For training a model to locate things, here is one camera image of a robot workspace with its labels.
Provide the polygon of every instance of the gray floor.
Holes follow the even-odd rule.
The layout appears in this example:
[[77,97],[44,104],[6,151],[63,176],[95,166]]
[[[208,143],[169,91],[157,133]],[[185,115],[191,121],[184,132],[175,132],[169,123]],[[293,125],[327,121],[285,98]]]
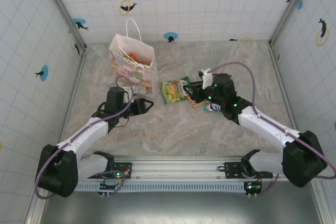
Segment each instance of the gray floor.
[[285,182],[257,199],[235,193],[73,193],[48,200],[45,224],[289,224],[321,223],[309,186]]
[[[265,41],[156,42],[159,80],[189,76],[199,80],[200,69],[213,68],[229,61],[251,67],[257,85],[256,104],[265,114],[284,125],[288,115],[272,67]],[[74,134],[106,100],[114,85],[109,45],[91,45],[78,85],[66,137]],[[241,66],[226,67],[232,74],[238,94],[251,100],[252,85]],[[242,156],[254,148],[275,152],[275,148],[254,132],[226,120],[220,113],[192,109],[189,101],[164,105],[159,91],[154,107],[145,115],[132,117],[127,126],[113,129],[88,151],[115,155],[160,156]]]

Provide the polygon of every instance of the blue circle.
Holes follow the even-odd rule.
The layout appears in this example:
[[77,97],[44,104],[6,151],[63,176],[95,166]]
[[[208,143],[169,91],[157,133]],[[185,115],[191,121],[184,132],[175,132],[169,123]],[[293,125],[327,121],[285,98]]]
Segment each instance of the blue circle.
[[170,31],[168,33],[165,33],[163,35],[163,38],[169,39],[169,37],[173,37],[174,39],[177,39],[179,35],[177,33],[174,33],[173,31]]
[[86,23],[86,20],[85,19],[82,19],[82,18],[73,18],[72,19],[73,20],[73,22],[79,22],[79,23],[81,23],[81,24],[85,24]]
[[47,66],[47,65],[44,65],[44,66],[41,68],[41,71],[43,71],[43,74],[40,75],[40,79],[41,79],[41,81],[45,81],[45,80],[47,80],[48,73],[49,73],[48,66]]

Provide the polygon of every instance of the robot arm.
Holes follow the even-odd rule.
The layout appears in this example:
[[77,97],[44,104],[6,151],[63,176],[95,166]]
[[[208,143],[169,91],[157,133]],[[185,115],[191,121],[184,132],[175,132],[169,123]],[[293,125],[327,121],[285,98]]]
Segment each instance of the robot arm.
[[207,100],[218,104],[226,119],[261,135],[279,151],[274,154],[253,150],[246,154],[241,159],[241,169],[246,177],[253,177],[258,172],[284,174],[294,185],[303,187],[326,168],[327,164],[322,159],[288,135],[291,133],[323,154],[315,134],[310,131],[301,133],[281,125],[257,108],[255,113],[249,101],[237,96],[228,74],[212,76],[208,69],[200,71],[199,76],[203,81],[184,86],[192,100],[196,103]]
[[154,105],[152,101],[143,98],[136,99],[120,116],[95,123],[124,109],[127,105],[124,97],[123,88],[110,88],[106,102],[98,107],[92,118],[79,131],[56,146],[47,145],[43,148],[36,174],[55,151],[68,144],[44,170],[38,187],[68,197],[78,182],[100,172],[115,170],[114,158],[110,154],[95,152],[87,158],[82,158],[82,156],[99,138],[108,134],[119,123],[120,118],[128,119],[130,116],[145,114]]

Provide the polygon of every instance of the metal corner post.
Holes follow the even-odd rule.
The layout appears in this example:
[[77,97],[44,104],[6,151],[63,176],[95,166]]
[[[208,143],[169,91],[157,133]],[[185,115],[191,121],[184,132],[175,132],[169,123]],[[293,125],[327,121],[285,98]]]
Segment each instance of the metal corner post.
[[272,35],[271,43],[273,45],[275,45],[278,39],[280,38],[282,31],[284,30],[285,26],[288,24],[290,17],[293,15],[297,6],[300,4],[300,1],[301,0],[290,0],[288,8],[286,9],[285,13],[281,17],[281,20],[277,26],[277,29]]
[[59,10],[64,22],[67,24],[70,33],[72,34],[76,45],[82,50],[85,51],[85,43],[83,38],[80,36],[79,31],[75,24],[72,22],[71,16],[68,13],[68,10],[66,9],[65,5],[63,4],[62,0],[53,0],[55,6]]

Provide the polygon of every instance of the yellow ring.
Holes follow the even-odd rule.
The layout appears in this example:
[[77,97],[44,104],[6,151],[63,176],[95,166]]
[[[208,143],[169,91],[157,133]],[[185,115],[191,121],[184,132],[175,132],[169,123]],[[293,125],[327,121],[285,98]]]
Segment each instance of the yellow ring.
[[327,38],[325,39],[325,42],[323,42],[322,44],[319,44],[319,43],[318,43],[318,41],[319,41],[319,36],[320,36],[320,34],[322,33],[322,30],[320,30],[319,33],[318,33],[317,36],[316,36],[316,45],[317,45],[318,47],[322,47],[322,46],[324,46],[324,44],[327,43],[327,41],[328,41],[328,39],[329,39],[329,33],[330,33],[330,32],[329,32],[329,29],[326,28],[326,30],[327,30],[327,32],[328,32],[328,35],[327,35]]
[[[122,6],[122,4],[125,3],[126,1],[128,2],[128,9],[127,9],[127,12],[126,12],[125,14],[122,14],[122,13],[121,13],[121,10],[122,10],[122,9],[121,9],[121,6]],[[126,16],[126,15],[128,14],[128,12],[130,11],[130,8],[131,8],[131,1],[130,1],[130,0],[123,0],[123,1],[121,2],[120,6],[119,6],[119,13],[120,13],[120,15],[121,15],[121,16]]]
[[71,48],[72,48],[73,50],[75,50],[75,40],[74,40],[73,37],[71,38],[70,46],[71,46]]

